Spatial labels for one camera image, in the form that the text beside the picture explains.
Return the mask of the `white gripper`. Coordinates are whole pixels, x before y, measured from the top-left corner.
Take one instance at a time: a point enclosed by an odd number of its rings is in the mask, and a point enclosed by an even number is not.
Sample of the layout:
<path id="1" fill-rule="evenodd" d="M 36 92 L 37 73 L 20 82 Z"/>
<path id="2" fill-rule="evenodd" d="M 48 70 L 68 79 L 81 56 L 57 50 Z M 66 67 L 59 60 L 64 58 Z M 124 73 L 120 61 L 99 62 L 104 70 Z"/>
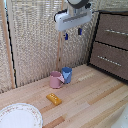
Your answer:
<path id="1" fill-rule="evenodd" d="M 67 9 L 59 11 L 54 15 L 55 28 L 57 31 L 65 31 L 67 29 L 83 25 L 92 18 L 92 10 L 90 8 L 73 9 L 74 15 L 71 15 Z M 82 35 L 82 28 L 78 28 L 78 35 Z M 68 33 L 64 33 L 64 39 L 68 40 Z"/>

